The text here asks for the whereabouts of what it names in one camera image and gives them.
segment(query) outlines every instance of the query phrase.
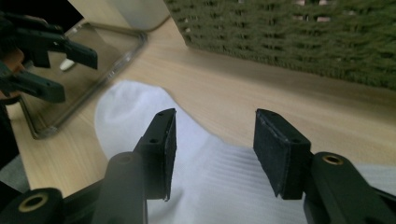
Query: brass insert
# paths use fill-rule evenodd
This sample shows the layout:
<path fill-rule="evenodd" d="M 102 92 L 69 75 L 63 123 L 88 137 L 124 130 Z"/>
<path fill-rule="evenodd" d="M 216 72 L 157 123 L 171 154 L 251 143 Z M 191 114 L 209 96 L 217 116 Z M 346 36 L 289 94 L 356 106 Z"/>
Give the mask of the brass insert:
<path fill-rule="evenodd" d="M 49 196 L 47 193 L 38 192 L 37 194 L 23 200 L 19 206 L 19 210 L 23 213 L 35 211 L 37 208 L 43 206 L 48 199 Z"/>
<path fill-rule="evenodd" d="M 342 165 L 344 163 L 343 160 L 333 155 L 323 156 L 322 159 L 331 165 Z"/>

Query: woven basket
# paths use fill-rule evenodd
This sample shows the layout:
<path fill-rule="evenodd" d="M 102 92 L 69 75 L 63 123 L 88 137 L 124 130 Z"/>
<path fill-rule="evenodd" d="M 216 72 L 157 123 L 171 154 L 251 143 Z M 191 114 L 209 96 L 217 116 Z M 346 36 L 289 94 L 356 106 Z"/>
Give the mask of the woven basket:
<path fill-rule="evenodd" d="M 164 0 L 189 47 L 396 90 L 395 0 Z"/>

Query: wooden surface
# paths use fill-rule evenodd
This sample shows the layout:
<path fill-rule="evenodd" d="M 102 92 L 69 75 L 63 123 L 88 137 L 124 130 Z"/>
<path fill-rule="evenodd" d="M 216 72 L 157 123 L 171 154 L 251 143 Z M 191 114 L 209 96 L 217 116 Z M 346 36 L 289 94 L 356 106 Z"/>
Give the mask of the wooden surface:
<path fill-rule="evenodd" d="M 55 187 L 67 196 L 103 176 L 95 106 L 124 79 L 164 87 L 194 119 L 232 144 L 252 146 L 255 110 L 264 108 L 293 124 L 313 152 L 396 165 L 396 92 L 189 49 L 170 19 L 148 33 L 143 52 L 53 137 L 34 140 L 20 106 L 8 108 L 32 189 Z"/>

